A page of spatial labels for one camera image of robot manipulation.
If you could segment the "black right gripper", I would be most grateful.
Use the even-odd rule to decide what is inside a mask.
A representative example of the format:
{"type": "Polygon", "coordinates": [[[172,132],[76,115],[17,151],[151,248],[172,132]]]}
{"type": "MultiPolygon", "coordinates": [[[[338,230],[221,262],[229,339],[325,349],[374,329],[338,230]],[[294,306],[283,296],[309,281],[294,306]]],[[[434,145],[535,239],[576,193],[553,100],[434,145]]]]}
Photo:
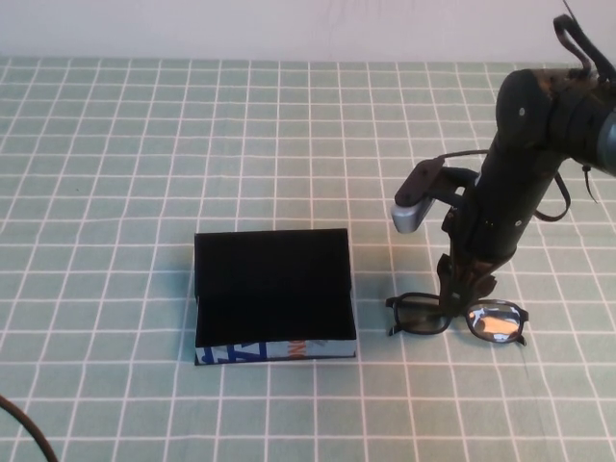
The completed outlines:
{"type": "Polygon", "coordinates": [[[538,191],[513,184],[477,185],[466,189],[462,199],[460,206],[449,209],[442,229],[456,254],[485,262],[459,268],[448,254],[441,255],[439,307],[450,318],[494,291],[494,262],[507,261],[515,253],[538,205],[538,191]]]}

